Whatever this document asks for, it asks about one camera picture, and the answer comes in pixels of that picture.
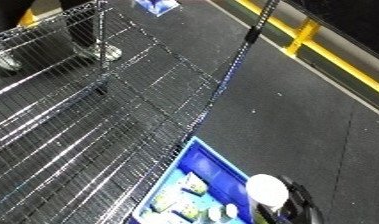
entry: person's leg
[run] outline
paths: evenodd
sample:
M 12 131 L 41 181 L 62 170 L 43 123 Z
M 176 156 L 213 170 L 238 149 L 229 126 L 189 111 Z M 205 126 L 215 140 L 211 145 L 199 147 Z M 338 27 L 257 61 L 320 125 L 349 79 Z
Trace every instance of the person's leg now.
M 16 27 L 34 0 L 0 0 L 0 32 Z
M 88 0 L 60 0 L 64 11 L 88 2 Z M 66 20 L 69 33 L 74 42 L 74 51 L 84 58 L 94 58 L 100 60 L 100 47 L 96 44 L 97 39 L 94 34 L 94 19 L 96 9 L 92 5 L 89 9 L 82 9 L 69 15 Z M 121 50 L 115 46 L 106 45 L 106 60 L 114 61 L 121 57 Z
M 60 0 L 61 7 L 64 11 L 87 2 L 88 0 Z M 95 7 L 91 7 L 69 16 L 66 20 L 73 42 L 81 47 L 90 47 L 96 43 L 94 36 L 94 15 Z
M 0 0 L 0 33 L 16 27 L 33 1 Z M 2 43 L 4 38 L 7 37 L 0 34 L 0 67 L 10 71 L 20 70 L 22 63 L 16 60 L 10 51 L 5 51 L 5 46 Z

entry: black pants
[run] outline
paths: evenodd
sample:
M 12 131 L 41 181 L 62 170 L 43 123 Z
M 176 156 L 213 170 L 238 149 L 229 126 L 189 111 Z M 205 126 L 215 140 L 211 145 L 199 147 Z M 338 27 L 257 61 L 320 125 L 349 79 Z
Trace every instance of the black pants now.
M 25 12 L 35 0 L 0 0 L 0 32 L 16 27 Z M 59 0 L 61 8 L 68 10 L 88 2 L 88 0 Z M 72 40 L 88 47 L 96 42 L 92 17 L 95 9 L 85 10 L 69 16 L 66 20 Z

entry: blue bin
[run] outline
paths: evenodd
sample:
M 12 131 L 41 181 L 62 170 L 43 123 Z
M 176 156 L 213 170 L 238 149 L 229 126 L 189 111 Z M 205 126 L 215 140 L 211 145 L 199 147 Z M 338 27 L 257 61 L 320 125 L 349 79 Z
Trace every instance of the blue bin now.
M 131 224 L 155 224 L 141 218 L 145 209 L 150 208 L 153 198 L 165 187 L 173 185 L 187 173 L 193 172 L 208 184 L 208 191 L 203 196 L 191 195 L 200 210 L 211 206 L 235 204 L 238 218 L 231 224 L 251 223 L 249 203 L 245 190 L 248 176 L 215 152 L 197 137 L 193 137 L 171 166 L 166 170 L 156 185 L 149 191 L 132 214 Z M 166 223 L 190 223 L 187 220 Z

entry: shoe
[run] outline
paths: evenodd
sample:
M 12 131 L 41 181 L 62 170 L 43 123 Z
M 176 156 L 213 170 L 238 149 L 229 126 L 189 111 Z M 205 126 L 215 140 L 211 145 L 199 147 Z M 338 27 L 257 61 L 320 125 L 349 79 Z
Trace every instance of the shoe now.
M 6 51 L 4 45 L 0 43 L 0 67 L 8 71 L 19 71 L 22 63 L 15 59 L 11 51 Z
M 101 48 L 99 44 L 94 44 L 90 47 L 82 47 L 76 43 L 73 43 L 73 51 L 82 58 L 94 58 L 96 60 L 101 60 Z M 110 44 L 106 44 L 106 61 L 116 61 L 121 58 L 122 51 Z

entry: yellow railing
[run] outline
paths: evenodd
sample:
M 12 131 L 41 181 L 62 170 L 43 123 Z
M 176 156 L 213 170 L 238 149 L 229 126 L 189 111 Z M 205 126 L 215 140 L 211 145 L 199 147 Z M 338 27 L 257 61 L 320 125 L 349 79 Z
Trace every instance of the yellow railing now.
M 248 0 L 236 0 L 236 2 L 238 2 L 239 4 L 241 4 L 242 6 L 244 6 L 245 8 L 249 9 L 257 15 L 261 13 L 262 9 Z M 366 84 L 367 86 L 371 87 L 379 93 L 379 82 L 372 79 L 364 72 L 360 71 L 353 65 L 339 58 L 337 55 L 333 54 L 332 52 L 330 52 L 329 50 L 312 40 L 312 36 L 320 28 L 320 25 L 315 21 L 307 18 L 303 21 L 299 29 L 293 29 L 274 17 L 271 17 L 268 20 L 268 22 L 293 38 L 292 43 L 283 49 L 283 52 L 285 52 L 288 56 L 295 57 L 298 49 L 302 45 L 306 45 L 319 55 L 323 56 L 328 61 L 334 63 L 335 65 L 337 65 L 338 67 L 340 67 L 341 69 L 343 69 L 344 71 L 354 76 L 355 78 L 357 78 L 358 80 L 360 80 L 361 82 L 363 82 L 364 84 Z
M 19 25 L 21 26 L 35 26 L 37 18 L 33 15 L 33 11 L 31 9 L 27 10 L 25 15 L 20 19 Z

